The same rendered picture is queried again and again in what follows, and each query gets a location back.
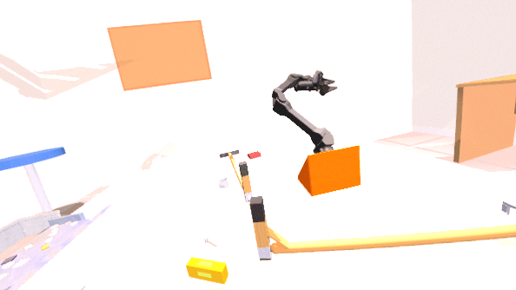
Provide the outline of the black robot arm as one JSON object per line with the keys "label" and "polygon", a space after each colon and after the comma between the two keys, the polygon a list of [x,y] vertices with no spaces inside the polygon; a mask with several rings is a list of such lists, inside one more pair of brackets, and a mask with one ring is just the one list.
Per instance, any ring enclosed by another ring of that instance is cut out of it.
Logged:
{"label": "black robot arm", "polygon": [[322,129],[315,127],[313,123],[292,108],[290,101],[284,95],[284,92],[291,88],[294,88],[295,92],[306,91],[308,79],[312,81],[313,77],[296,73],[289,74],[287,80],[273,90],[273,111],[278,115],[286,116],[310,136],[315,145],[313,150],[315,154],[332,151],[335,143],[332,132],[324,127]]}

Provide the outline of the yellow rectangular bar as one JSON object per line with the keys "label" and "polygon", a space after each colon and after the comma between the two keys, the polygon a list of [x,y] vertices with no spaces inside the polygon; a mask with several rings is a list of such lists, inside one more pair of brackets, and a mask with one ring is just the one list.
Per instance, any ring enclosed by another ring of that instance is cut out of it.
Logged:
{"label": "yellow rectangular bar", "polygon": [[186,265],[189,277],[224,284],[229,276],[226,262],[191,257]]}

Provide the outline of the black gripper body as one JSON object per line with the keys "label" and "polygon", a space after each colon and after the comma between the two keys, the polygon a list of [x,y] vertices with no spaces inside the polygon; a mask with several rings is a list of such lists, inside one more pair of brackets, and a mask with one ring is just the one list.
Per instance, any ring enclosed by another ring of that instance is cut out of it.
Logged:
{"label": "black gripper body", "polygon": [[311,90],[316,90],[316,92],[319,92],[321,96],[324,96],[325,86],[319,86],[320,77],[320,72],[314,73],[313,80],[311,81],[311,79],[308,79],[308,81],[306,81],[306,91],[311,92]]}

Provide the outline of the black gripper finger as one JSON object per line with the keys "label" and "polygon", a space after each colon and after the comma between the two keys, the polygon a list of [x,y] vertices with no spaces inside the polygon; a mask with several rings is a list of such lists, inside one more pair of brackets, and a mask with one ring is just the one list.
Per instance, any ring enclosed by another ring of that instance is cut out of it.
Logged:
{"label": "black gripper finger", "polygon": [[332,91],[334,89],[337,89],[337,86],[326,85],[325,86],[325,90],[324,90],[324,94],[327,94],[327,93],[329,93],[330,91]]}
{"label": "black gripper finger", "polygon": [[327,78],[325,78],[325,77],[321,74],[320,81],[319,81],[319,86],[320,86],[320,87],[323,87],[323,86],[326,86],[326,85],[331,84],[331,83],[334,83],[334,82],[335,82],[335,80],[327,79]]}

